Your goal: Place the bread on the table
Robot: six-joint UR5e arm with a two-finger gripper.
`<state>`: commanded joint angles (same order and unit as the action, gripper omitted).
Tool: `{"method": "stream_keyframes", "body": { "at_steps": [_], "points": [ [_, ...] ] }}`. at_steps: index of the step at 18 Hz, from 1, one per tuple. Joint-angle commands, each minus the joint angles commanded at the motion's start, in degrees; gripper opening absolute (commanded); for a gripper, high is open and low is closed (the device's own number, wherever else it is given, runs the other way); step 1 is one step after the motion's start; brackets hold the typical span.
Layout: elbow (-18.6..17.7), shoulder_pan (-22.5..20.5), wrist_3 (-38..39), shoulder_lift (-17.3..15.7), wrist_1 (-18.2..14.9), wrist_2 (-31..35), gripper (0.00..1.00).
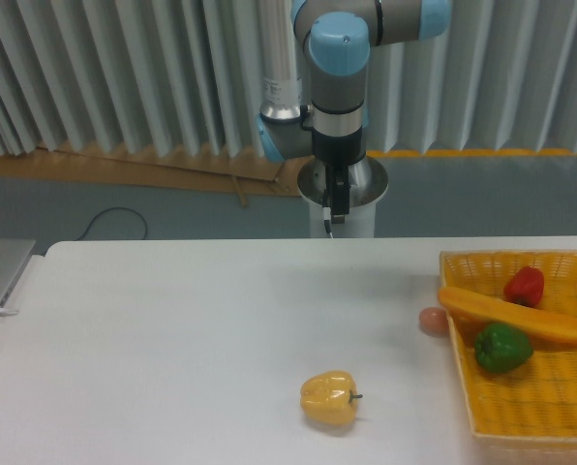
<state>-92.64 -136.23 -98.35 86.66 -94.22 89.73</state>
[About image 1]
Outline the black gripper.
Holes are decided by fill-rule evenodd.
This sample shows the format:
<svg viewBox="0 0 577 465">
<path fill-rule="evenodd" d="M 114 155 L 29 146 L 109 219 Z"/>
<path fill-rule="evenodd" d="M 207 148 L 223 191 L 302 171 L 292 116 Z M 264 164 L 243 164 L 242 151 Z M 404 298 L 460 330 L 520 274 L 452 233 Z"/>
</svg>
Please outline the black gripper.
<svg viewBox="0 0 577 465">
<path fill-rule="evenodd" d="M 313 154 L 334 167 L 358 163 L 366 154 L 363 133 L 363 128 L 360 128 L 346 136 L 332 137 L 313 130 Z M 343 224 L 349 214 L 349 171 L 346 167 L 327 168 L 327 192 L 331 221 L 333 224 Z"/>
</svg>

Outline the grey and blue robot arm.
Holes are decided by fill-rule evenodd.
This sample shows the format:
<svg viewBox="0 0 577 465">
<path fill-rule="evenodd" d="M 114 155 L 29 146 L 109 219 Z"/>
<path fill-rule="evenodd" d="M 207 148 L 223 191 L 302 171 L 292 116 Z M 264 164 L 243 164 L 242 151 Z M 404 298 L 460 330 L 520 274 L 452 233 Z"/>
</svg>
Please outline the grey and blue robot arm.
<svg viewBox="0 0 577 465">
<path fill-rule="evenodd" d="M 258 137 L 273 162 L 307 158 L 300 195 L 325 233 L 387 188 L 366 154 L 367 77 L 375 47 L 436 38 L 448 1 L 259 1 L 263 100 Z"/>
</svg>

